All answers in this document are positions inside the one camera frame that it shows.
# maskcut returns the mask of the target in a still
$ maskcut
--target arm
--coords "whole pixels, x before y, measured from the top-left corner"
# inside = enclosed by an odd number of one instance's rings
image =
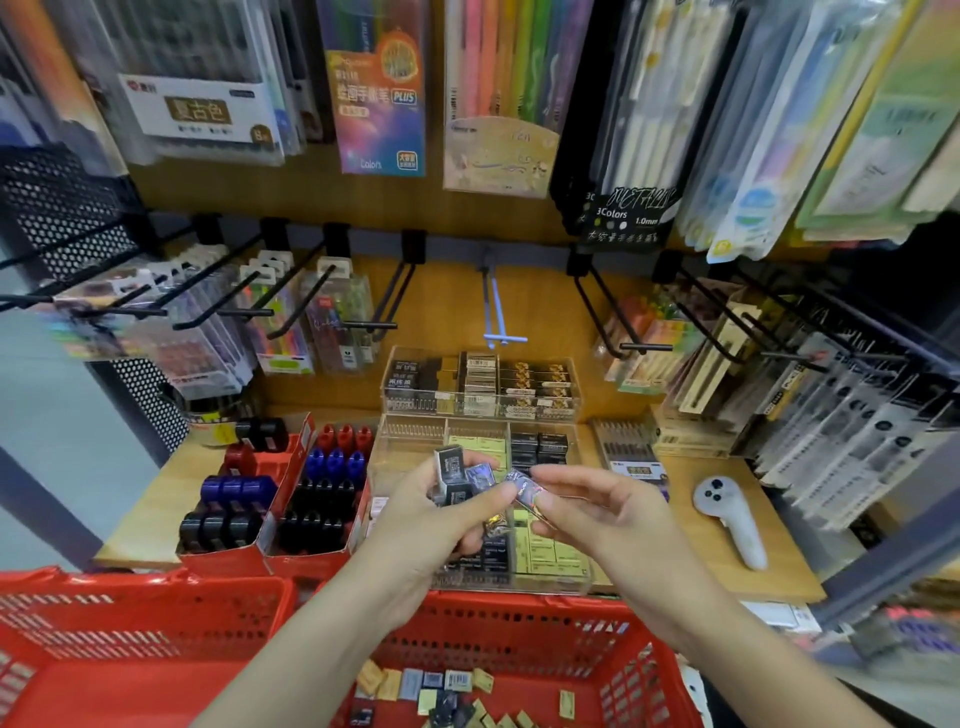
[[[465,452],[467,465],[491,458]],[[433,458],[396,486],[370,538],[260,650],[194,728],[326,726],[364,662],[414,615],[451,554],[480,550],[488,518],[516,497],[514,483],[438,508]]]
[[[593,468],[543,465],[532,475],[554,491],[540,494],[537,506],[556,528],[540,522],[538,532],[592,556],[644,623],[748,726],[888,728],[721,586],[656,488]]]

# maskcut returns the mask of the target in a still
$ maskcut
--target fingernail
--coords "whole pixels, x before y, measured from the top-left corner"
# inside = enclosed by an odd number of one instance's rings
[[[540,508],[553,508],[554,503],[556,503],[556,496],[554,496],[550,491],[540,490],[534,496],[534,502]]]

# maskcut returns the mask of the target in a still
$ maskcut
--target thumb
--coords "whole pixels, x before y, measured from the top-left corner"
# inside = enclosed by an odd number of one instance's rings
[[[498,513],[503,513],[516,498],[516,483],[500,483],[486,493],[474,496],[457,505],[441,508],[444,521],[456,531],[456,538],[463,538],[475,525],[483,523]]]
[[[592,543],[602,525],[583,508],[550,491],[537,493],[536,503],[551,524],[581,544]]]

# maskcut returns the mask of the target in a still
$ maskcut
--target person's left hand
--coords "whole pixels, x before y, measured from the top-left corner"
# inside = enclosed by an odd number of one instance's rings
[[[494,458],[470,450],[464,451],[464,460],[467,467],[498,467]],[[361,570],[361,578],[382,595],[377,618],[384,634],[416,613],[436,570],[451,558],[480,550],[483,523],[505,511],[517,493],[515,483],[505,482],[440,508],[429,497],[437,482],[433,457],[410,471],[394,488],[370,537],[343,569]]]

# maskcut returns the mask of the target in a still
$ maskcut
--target white game controller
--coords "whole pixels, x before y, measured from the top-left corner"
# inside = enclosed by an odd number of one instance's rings
[[[693,507],[705,516],[720,519],[748,567],[755,571],[767,568],[767,551],[756,530],[754,514],[735,480],[723,475],[708,478],[693,492]]]

